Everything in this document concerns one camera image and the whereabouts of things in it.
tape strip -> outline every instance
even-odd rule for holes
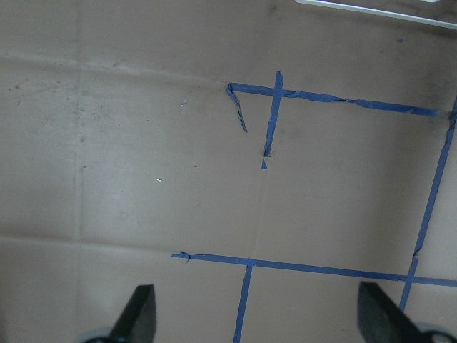
[[[241,106],[239,103],[238,98],[236,98],[234,92],[239,91],[242,93],[250,93],[250,94],[258,94],[258,95],[266,95],[266,96],[273,96],[274,89],[269,87],[263,86],[253,86],[250,84],[237,84],[231,83],[227,86],[227,93],[235,102],[236,106],[238,107],[238,115],[240,116],[241,126],[244,125],[243,114],[241,112]],[[289,91],[288,89],[283,89],[281,91],[281,97],[283,98],[300,98],[306,99],[309,101],[318,101],[318,102],[347,102],[349,104],[355,104],[357,106],[361,106],[366,109],[376,109],[379,111],[392,111],[398,113],[407,113],[407,114],[415,114],[418,116],[429,116],[435,117],[438,116],[438,111],[436,109],[427,109],[423,107],[417,106],[408,106],[408,105],[400,105],[400,104],[390,104],[388,102],[381,102],[381,101],[367,101],[367,100],[354,100],[354,99],[344,99],[338,96],[329,95],[329,94],[320,94],[320,93],[311,93],[308,91]]]
[[[414,284],[434,284],[436,286],[457,287],[457,280],[434,279],[432,277],[414,277]]]
[[[235,103],[236,108],[238,109],[238,117],[240,119],[241,127],[243,128],[243,130],[245,132],[247,132],[248,129],[246,128],[246,123],[244,122],[243,113],[241,112],[240,101],[238,100],[238,97],[235,95],[235,92],[233,90],[232,84],[228,84],[228,86],[226,88],[226,91],[227,91],[227,94],[231,97],[231,99]]]
[[[308,264],[294,264],[294,263],[273,262],[273,261],[264,261],[264,260],[258,260],[256,266],[265,267],[265,268],[296,270],[296,271],[300,271],[300,272],[309,272],[309,273],[341,275],[341,276],[345,276],[345,277],[361,277],[364,279],[404,281],[406,278],[404,275],[397,275],[397,274],[366,272],[363,270],[355,270],[355,269],[320,267],[320,266],[311,266]]]
[[[246,265],[243,287],[241,288],[240,305],[238,306],[238,314],[236,315],[236,326],[235,334],[233,335],[233,343],[239,343],[241,341],[241,333],[243,331],[244,314],[246,313],[246,305],[248,303],[249,286],[251,284],[253,265],[254,264]]]
[[[276,80],[273,90],[273,100],[271,102],[270,120],[268,121],[268,128],[266,130],[265,149],[263,151],[262,169],[267,169],[265,157],[271,157],[271,145],[273,144],[274,130],[278,122],[279,107],[281,105],[281,94],[283,89],[284,78],[280,71],[276,72]]]
[[[404,311],[406,307],[406,302],[408,301],[409,292],[411,290],[411,285],[413,284],[414,274],[416,273],[417,265],[419,262],[418,254],[422,249],[423,243],[425,242],[428,224],[430,223],[430,218],[433,212],[433,207],[435,206],[436,196],[438,195],[438,190],[441,183],[441,178],[443,177],[444,167],[446,166],[446,160],[448,159],[449,149],[451,148],[451,142],[454,135],[454,128],[456,125],[457,119],[457,99],[454,103],[454,108],[449,122],[449,128],[446,132],[446,140],[444,146],[441,149],[440,158],[438,160],[438,166],[436,167],[435,177],[433,178],[433,183],[431,185],[430,194],[428,195],[426,210],[423,214],[421,229],[416,240],[416,246],[414,247],[413,258],[411,260],[411,266],[408,271],[408,276],[406,277],[405,287],[403,288],[403,293],[401,295],[400,308]]]
[[[240,257],[231,257],[231,256],[221,256],[221,255],[211,255],[211,254],[195,254],[190,255],[186,252],[180,252],[179,254],[172,254],[171,257],[178,257],[180,259],[199,259],[201,261],[211,261],[211,262],[221,262],[229,264],[242,264],[244,266],[253,265],[256,260],[254,259],[243,259]]]
[[[190,255],[186,252],[181,252],[179,254],[173,254],[171,256],[178,257],[181,259],[186,259],[186,260],[198,259],[201,261],[211,261],[211,262],[220,262],[220,263],[228,263],[228,264],[242,264],[245,266],[252,266],[252,267],[256,266],[256,267],[263,267],[263,268],[295,270],[298,272],[332,274],[332,275],[341,275],[344,277],[360,277],[362,279],[377,279],[377,280],[404,281],[405,282],[408,278],[408,275],[367,272],[364,270],[355,270],[355,269],[320,267],[320,266],[312,266],[309,264],[294,264],[294,263],[286,263],[286,262],[267,261],[264,259],[244,259],[241,257],[230,257],[230,256],[221,256],[221,255],[210,255],[210,254]],[[457,280],[435,279],[433,277],[412,276],[411,281],[412,281],[412,283],[417,283],[417,284],[434,284],[437,286],[457,287]]]

blue painter's tape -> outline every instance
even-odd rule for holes
[[[403,287],[403,292],[401,293],[399,307],[402,311],[405,310],[406,302],[408,301],[409,292],[411,291],[411,286],[413,285],[414,274],[416,273],[418,263],[419,263],[419,258],[416,255],[413,256],[413,261],[411,262],[411,267],[409,268],[408,275],[406,276],[405,286]]]
[[[253,86],[249,84],[236,84],[232,83],[229,84],[231,92],[240,91],[243,93],[250,93],[250,94],[259,94],[259,95],[266,95],[272,96],[274,89],[269,87],[262,87],[262,86]],[[318,102],[347,102],[349,104],[354,104],[357,106],[361,106],[366,109],[375,109],[380,111],[392,111],[398,113],[407,113],[407,114],[415,114],[418,116],[438,116],[438,111],[436,109],[427,109],[423,107],[417,106],[408,106],[408,105],[400,105],[400,104],[390,104],[388,102],[380,102],[380,101],[367,101],[367,100],[353,100],[353,99],[344,99],[338,96],[329,95],[329,94],[320,94],[320,93],[311,93],[308,91],[289,91],[287,89],[283,89],[281,92],[281,96],[283,98],[300,98],[306,99],[309,101],[318,101]],[[239,101],[233,99],[237,106],[239,105]]]
[[[363,270],[354,270],[354,269],[311,266],[308,264],[274,262],[274,261],[265,261],[265,260],[261,260],[261,259],[257,260],[256,266],[265,267],[265,268],[296,270],[296,271],[300,271],[300,272],[309,272],[309,273],[341,275],[341,276],[345,276],[345,277],[360,277],[360,278],[364,278],[364,279],[404,281],[406,278],[404,275],[397,275],[397,274],[366,272]]]
[[[238,100],[238,97],[235,95],[235,93],[233,91],[232,84],[228,84],[228,86],[226,88],[226,91],[227,91],[227,94],[231,97],[231,99],[235,103],[236,108],[238,109],[238,117],[240,119],[241,127],[243,128],[243,130],[245,132],[247,132],[248,129],[246,128],[246,123],[244,122],[243,112],[241,111],[240,101]]]
[[[271,145],[273,144],[274,130],[278,122],[279,107],[281,105],[281,94],[283,88],[284,78],[280,71],[276,72],[276,81],[273,90],[273,100],[271,102],[270,120],[268,121],[268,128],[266,130],[265,149],[263,151],[262,169],[267,169],[265,157],[270,157]]]
[[[241,288],[240,305],[238,306],[238,314],[236,316],[235,334],[233,335],[233,343],[241,341],[241,333],[243,331],[244,314],[246,313],[246,305],[248,304],[249,286],[251,284],[252,264],[246,266],[244,274],[243,287]]]
[[[434,279],[432,277],[414,277],[414,284],[434,284],[436,286],[457,287],[457,280]]]
[[[181,252],[179,254],[173,254],[172,257],[178,257],[178,258],[182,258],[182,259],[188,259],[188,258],[189,259],[200,259],[202,261],[213,261],[213,262],[221,262],[221,263],[229,263],[229,264],[243,264],[246,266],[257,266],[257,267],[264,267],[264,268],[296,270],[296,271],[300,271],[300,272],[341,275],[341,276],[345,276],[345,277],[360,277],[360,278],[365,278],[365,279],[378,279],[378,280],[390,280],[390,281],[405,281],[405,279],[406,279],[405,275],[366,272],[363,270],[355,270],[355,269],[311,266],[308,264],[294,264],[294,263],[286,263],[286,262],[266,261],[264,259],[244,259],[244,258],[240,258],[240,257],[210,255],[210,254],[189,255],[186,252]]]
[[[408,271],[408,276],[406,277],[405,287],[403,288],[403,294],[401,295],[400,308],[404,311],[406,307],[406,302],[408,301],[409,292],[411,290],[411,285],[413,284],[414,274],[416,273],[417,264],[419,261],[418,253],[423,247],[425,242],[428,224],[430,223],[430,218],[435,206],[436,196],[438,195],[438,190],[440,187],[441,179],[443,177],[444,168],[446,166],[446,161],[449,155],[449,149],[451,148],[451,142],[454,135],[454,128],[456,125],[457,119],[457,99],[454,103],[453,112],[449,120],[449,129],[446,132],[446,140],[444,146],[441,149],[440,158],[438,160],[438,166],[436,167],[435,177],[433,178],[433,183],[431,185],[430,194],[428,195],[426,210],[423,214],[421,229],[416,240],[416,246],[414,247],[413,258],[411,261],[411,267]]]
[[[231,257],[231,256],[221,256],[221,255],[211,255],[211,254],[195,254],[189,255],[186,252],[181,252],[179,254],[172,254],[171,257],[178,257],[181,259],[199,259],[201,261],[212,261],[212,262],[222,262],[229,264],[242,264],[242,265],[253,265],[255,263],[254,259],[243,259],[240,257]]]

cardboard floor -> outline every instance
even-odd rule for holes
[[[0,342],[106,334],[145,283],[155,343],[232,342],[245,266],[181,251],[408,274],[457,31],[292,0],[0,4]],[[226,86],[277,70],[285,89],[439,115],[282,98],[262,170],[271,96],[236,94],[246,133]],[[456,144],[417,277],[457,279]],[[254,267],[241,342],[362,342],[362,279]],[[405,282],[378,283],[400,302]],[[406,313],[456,335],[456,306],[457,288],[413,283]]]

white object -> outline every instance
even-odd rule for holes
[[[444,27],[446,29],[451,29],[451,30],[457,30],[457,24],[448,23],[446,21],[439,21],[439,20],[434,20],[434,19],[423,18],[420,16],[410,16],[408,14],[382,11],[380,9],[370,9],[368,7],[360,7],[360,6],[347,5],[347,4],[337,4],[335,2],[322,1],[322,0],[295,0],[295,1],[298,2],[299,4],[323,6],[323,7],[329,7],[332,9],[345,9],[347,11],[374,14],[376,16],[387,16],[388,18],[402,19],[402,20],[406,20],[406,21],[413,21],[416,23]]]

torn tape end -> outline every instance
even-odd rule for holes
[[[454,128],[456,126],[456,121],[457,121],[457,99],[456,102],[454,103],[454,108],[451,113],[451,117],[449,119],[451,121],[451,127]]]
[[[179,254],[172,254],[171,257],[178,257],[179,259],[186,259],[186,262],[189,262],[191,255],[187,252],[180,252]]]
[[[235,91],[233,90],[232,84],[228,84],[228,86],[226,87],[226,92],[230,96],[230,98],[233,100],[233,102],[236,105],[236,108],[238,109],[238,117],[239,117],[239,120],[240,120],[241,127],[243,128],[243,131],[248,133],[248,129],[246,128],[246,123],[244,122],[243,112],[241,110],[240,101],[235,95]]]

